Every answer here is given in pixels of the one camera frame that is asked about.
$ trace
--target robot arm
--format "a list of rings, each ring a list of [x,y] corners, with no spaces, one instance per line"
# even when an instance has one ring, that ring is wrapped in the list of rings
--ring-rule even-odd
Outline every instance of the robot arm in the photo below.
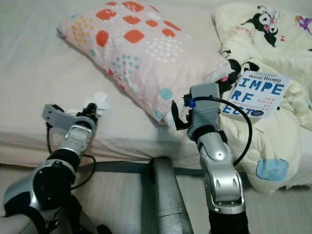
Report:
[[[71,185],[89,140],[96,129],[96,105],[90,103],[82,113],[72,116],[56,105],[47,104],[43,118],[49,126],[68,130],[58,148],[28,177],[11,185],[5,193],[6,217],[28,216],[38,232],[47,233],[41,212],[73,202]]]
[[[240,175],[233,165],[234,155],[227,145],[223,131],[217,131],[219,103],[198,101],[196,98],[218,98],[218,86],[206,83],[191,87],[183,96],[185,106],[192,109],[183,123],[177,116],[173,101],[172,113],[176,128],[188,129],[190,140],[195,141],[200,152],[200,165],[205,174],[205,192],[209,209],[211,234],[248,234],[245,198]]]

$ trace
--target mattress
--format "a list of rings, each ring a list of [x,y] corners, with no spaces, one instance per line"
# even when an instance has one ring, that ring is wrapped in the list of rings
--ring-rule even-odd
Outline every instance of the mattress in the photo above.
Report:
[[[147,2],[190,35],[209,43],[216,51],[220,48],[210,13],[230,0]],[[48,156],[41,118],[44,105],[81,109],[87,98],[103,91],[108,94],[110,110],[99,119],[87,153],[99,162],[146,163],[153,157],[169,156],[176,167],[199,169],[196,145],[185,131],[158,125],[99,67],[56,37],[56,25],[66,17],[101,4],[100,0],[1,1],[0,163],[34,167],[42,162]],[[303,0],[278,0],[274,4],[303,14],[312,12],[312,6]],[[52,133],[55,147],[63,133]],[[300,168],[289,186],[312,184],[311,141],[312,132],[302,129]]]

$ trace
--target pink pillow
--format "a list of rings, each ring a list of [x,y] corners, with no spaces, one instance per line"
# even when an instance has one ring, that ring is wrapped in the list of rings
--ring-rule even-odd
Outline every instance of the pink pillow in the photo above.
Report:
[[[105,69],[158,122],[171,101],[227,61],[151,6],[112,1],[63,22],[58,34]]]

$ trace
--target black cable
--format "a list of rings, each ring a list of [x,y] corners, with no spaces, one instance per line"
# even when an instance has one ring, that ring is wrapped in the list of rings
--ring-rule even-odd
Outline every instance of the black cable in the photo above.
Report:
[[[51,154],[52,153],[52,149],[51,149],[51,144],[50,144],[50,130],[52,128],[52,126],[49,124],[49,123],[46,123],[47,125],[47,147],[48,147],[48,151],[49,153]],[[91,173],[89,174],[88,178],[86,178],[85,181],[83,181],[81,184],[78,184],[74,187],[71,188],[71,190],[74,190],[74,189],[77,189],[77,188],[80,188],[82,185],[84,185],[85,183],[87,183],[91,177],[93,176],[94,172],[96,171],[97,169],[97,161],[96,159],[91,156],[91,155],[83,155],[84,157],[88,157],[88,158],[91,158],[93,160],[93,167],[92,167],[92,171]]]
[[[243,157],[245,156],[245,154],[247,153],[249,147],[250,147],[250,144],[252,142],[252,137],[253,137],[253,127],[252,127],[252,123],[249,119],[249,117],[246,115],[245,112],[242,111],[242,109],[240,109],[238,106],[234,105],[233,103],[229,102],[229,101],[226,101],[226,100],[223,100],[221,98],[218,98],[218,97],[213,97],[213,96],[210,96],[210,97],[195,97],[193,99],[191,99],[190,101],[202,101],[202,100],[206,100],[206,101],[217,101],[217,102],[221,102],[221,103],[224,103],[226,105],[229,105],[231,107],[233,107],[234,109],[236,109],[238,112],[241,113],[241,115],[245,118],[246,122],[247,122],[247,125],[248,125],[248,140],[247,140],[247,144],[246,144],[246,147],[244,149],[244,151],[242,152],[242,154],[238,157],[238,159],[236,159],[236,161],[233,163],[234,166],[236,166],[242,159]]]

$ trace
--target wooden floor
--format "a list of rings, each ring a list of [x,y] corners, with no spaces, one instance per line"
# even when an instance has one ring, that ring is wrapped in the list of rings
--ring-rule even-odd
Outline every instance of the wooden floor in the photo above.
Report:
[[[0,167],[0,200],[6,188],[30,172]],[[207,234],[208,212],[202,178],[179,175],[180,189],[195,234]],[[273,196],[257,193],[246,184],[246,203],[252,234],[311,234],[312,189],[280,189]],[[148,175],[97,172],[74,194],[95,224],[114,234],[156,234],[155,190]],[[3,206],[0,215],[4,215]]]

